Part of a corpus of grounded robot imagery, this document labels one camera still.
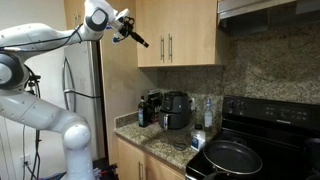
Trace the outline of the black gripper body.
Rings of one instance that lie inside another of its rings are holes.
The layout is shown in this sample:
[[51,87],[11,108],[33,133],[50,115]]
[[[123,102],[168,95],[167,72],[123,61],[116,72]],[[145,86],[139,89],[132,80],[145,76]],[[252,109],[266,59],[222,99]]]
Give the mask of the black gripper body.
[[122,23],[122,26],[119,30],[119,33],[124,37],[127,38],[128,36],[131,36],[132,38],[136,38],[137,34],[133,31],[135,19],[125,16],[120,19],[120,22]]

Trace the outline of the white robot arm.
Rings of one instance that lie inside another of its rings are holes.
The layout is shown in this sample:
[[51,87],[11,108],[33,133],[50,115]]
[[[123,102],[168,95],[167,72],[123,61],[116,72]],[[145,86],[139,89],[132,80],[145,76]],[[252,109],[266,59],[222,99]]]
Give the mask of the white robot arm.
[[64,180],[96,180],[91,130],[84,117],[25,90],[31,77],[25,62],[65,46],[98,41],[106,29],[138,42],[142,40],[133,31],[133,19],[127,9],[119,12],[105,0],[85,0],[84,6],[83,23],[71,30],[29,23],[0,31],[0,115],[39,131],[61,135],[66,160]]

